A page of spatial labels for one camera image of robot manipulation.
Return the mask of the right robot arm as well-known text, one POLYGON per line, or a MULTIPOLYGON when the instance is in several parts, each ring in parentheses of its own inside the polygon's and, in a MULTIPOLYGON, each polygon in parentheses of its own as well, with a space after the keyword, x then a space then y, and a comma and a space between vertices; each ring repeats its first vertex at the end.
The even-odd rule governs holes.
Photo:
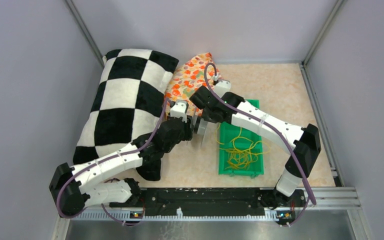
POLYGON ((219 97, 213 90, 202 86, 190 97, 200 110, 202 118, 212 123, 228 123, 249 130, 281 147, 288 153, 283 173, 273 192, 273 200, 279 206, 287 206, 294 198, 294 191, 303 184, 308 198, 316 205, 316 197, 308 177, 321 152, 319 129, 282 121, 253 106, 243 97, 226 92, 219 97))

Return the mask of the white perforated cable spool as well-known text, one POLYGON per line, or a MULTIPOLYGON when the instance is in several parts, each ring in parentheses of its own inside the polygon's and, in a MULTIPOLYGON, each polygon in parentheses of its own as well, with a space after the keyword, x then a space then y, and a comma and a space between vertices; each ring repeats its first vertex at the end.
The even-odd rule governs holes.
POLYGON ((193 133, 201 136, 201 142, 200 142, 201 148, 204 147, 205 145, 207 130, 210 124, 211 123, 209 121, 204 120, 201 116, 195 115, 193 117, 193 125, 194 125, 193 133))

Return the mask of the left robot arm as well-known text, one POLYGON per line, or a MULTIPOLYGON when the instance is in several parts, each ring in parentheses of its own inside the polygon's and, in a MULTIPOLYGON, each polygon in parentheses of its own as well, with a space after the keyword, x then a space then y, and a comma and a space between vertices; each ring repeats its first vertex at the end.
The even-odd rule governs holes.
POLYGON ((74 218, 84 209, 101 204, 120 203, 134 207, 140 202, 141 189, 133 178, 106 183, 121 172, 140 168, 155 180, 161 159, 181 141, 193 137, 193 117, 168 117, 151 133, 146 133, 123 148, 104 157, 70 166, 56 167, 49 190, 62 218, 74 218))

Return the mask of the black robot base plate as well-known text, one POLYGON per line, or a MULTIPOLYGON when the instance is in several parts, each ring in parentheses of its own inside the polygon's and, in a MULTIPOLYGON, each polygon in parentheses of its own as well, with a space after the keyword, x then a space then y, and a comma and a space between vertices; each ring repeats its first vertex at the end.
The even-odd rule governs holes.
POLYGON ((133 202, 111 202, 110 208, 139 208, 147 217, 173 216, 181 210, 186 217, 263 216, 269 210, 303 207, 304 191, 295 190, 290 197, 273 188, 146 188, 133 202))

